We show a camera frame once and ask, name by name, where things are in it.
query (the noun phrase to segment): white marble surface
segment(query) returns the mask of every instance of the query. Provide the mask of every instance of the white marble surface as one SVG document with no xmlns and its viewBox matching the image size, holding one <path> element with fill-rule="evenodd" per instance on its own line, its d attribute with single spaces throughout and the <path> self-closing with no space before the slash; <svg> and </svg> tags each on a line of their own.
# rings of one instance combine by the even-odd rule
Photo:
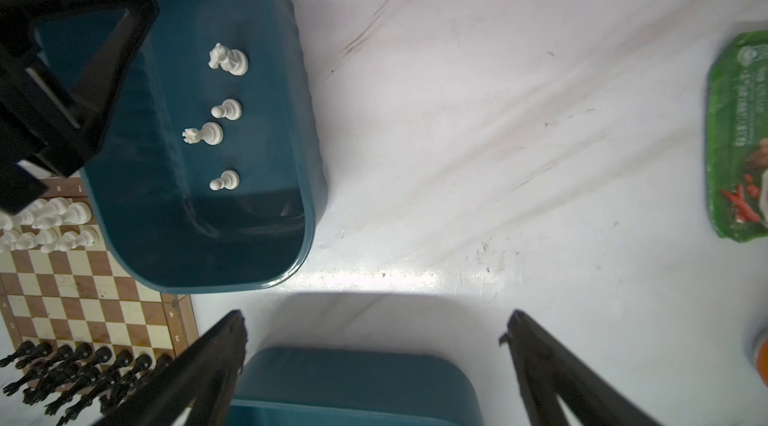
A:
<svg viewBox="0 0 768 426">
<path fill-rule="evenodd" d="M 437 354 L 527 424 L 519 307 L 665 424 L 768 424 L 768 241 L 718 239 L 704 190 L 707 71 L 768 0 L 294 3 L 330 201 L 299 272 L 195 297 L 201 330 Z"/>
</svg>

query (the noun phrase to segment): plastic tub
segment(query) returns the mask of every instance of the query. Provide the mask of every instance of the plastic tub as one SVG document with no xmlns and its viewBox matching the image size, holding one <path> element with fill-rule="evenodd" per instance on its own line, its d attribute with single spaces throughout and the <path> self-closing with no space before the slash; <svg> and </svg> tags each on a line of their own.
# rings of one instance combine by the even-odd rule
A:
<svg viewBox="0 0 768 426">
<path fill-rule="evenodd" d="M 271 348 L 245 365 L 230 426 L 480 426 L 475 390 L 453 364 L 415 354 Z"/>
<path fill-rule="evenodd" d="M 285 281 L 301 266 L 327 186 L 291 0 L 158 0 L 160 16 L 131 66 L 104 148 L 84 171 L 110 250 L 145 285 L 174 294 Z M 64 82 L 120 17 L 100 12 L 40 25 Z M 210 69 L 217 42 L 247 55 L 238 77 Z M 226 98 L 235 122 L 214 119 Z M 214 121 L 216 146 L 181 133 Z M 226 169 L 235 190 L 212 191 Z"/>
</svg>

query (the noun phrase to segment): chessboard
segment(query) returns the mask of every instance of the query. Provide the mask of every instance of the chessboard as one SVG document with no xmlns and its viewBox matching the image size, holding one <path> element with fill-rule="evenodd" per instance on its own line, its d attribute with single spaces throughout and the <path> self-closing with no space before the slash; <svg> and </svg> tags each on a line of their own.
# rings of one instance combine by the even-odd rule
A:
<svg viewBox="0 0 768 426">
<path fill-rule="evenodd" d="M 51 188 L 44 197 L 89 203 L 80 179 L 45 181 Z M 189 296 L 161 294 L 137 282 L 112 256 L 95 220 L 87 226 L 99 234 L 90 247 L 0 253 L 0 313 L 14 346 L 46 341 L 55 350 L 87 342 L 94 350 L 109 346 L 114 354 L 128 349 L 134 358 L 178 356 L 197 340 Z M 58 229 L 80 232 L 76 225 Z M 23 226 L 26 231 L 33 229 Z"/>
</svg>

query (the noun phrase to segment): blue bin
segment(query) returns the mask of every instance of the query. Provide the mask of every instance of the blue bin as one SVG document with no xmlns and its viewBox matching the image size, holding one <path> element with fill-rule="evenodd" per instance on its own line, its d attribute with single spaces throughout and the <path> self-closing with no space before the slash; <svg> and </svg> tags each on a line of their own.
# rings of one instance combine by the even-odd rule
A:
<svg viewBox="0 0 768 426">
<path fill-rule="evenodd" d="M 84 181 L 104 238 L 139 281 L 173 294 L 270 287 L 306 258 L 327 185 L 291 0 L 158 0 L 160 15 L 134 60 L 102 151 Z M 101 46 L 120 12 L 39 26 L 64 85 Z M 217 42 L 248 56 L 237 77 L 207 66 Z M 226 98 L 235 122 L 214 119 Z M 215 121 L 216 146 L 181 133 Z M 240 174 L 232 191 L 208 184 Z"/>
<path fill-rule="evenodd" d="M 230 426 L 481 426 L 475 390 L 433 356 L 270 348 L 245 365 Z"/>
</svg>

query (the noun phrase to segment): green package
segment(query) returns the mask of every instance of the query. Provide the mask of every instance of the green package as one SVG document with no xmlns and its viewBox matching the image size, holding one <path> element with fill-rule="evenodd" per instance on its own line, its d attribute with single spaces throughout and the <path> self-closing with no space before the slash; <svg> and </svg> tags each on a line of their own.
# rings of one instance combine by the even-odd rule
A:
<svg viewBox="0 0 768 426">
<path fill-rule="evenodd" d="M 768 31 L 741 34 L 710 71 L 706 176 L 712 226 L 746 242 L 768 235 Z"/>
</svg>

